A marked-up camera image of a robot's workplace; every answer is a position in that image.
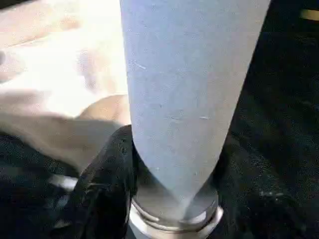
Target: gray cylinder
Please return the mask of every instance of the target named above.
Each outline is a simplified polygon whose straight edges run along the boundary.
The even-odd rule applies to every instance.
[[[133,138],[153,177],[143,210],[187,217],[218,161],[269,2],[121,0]]]

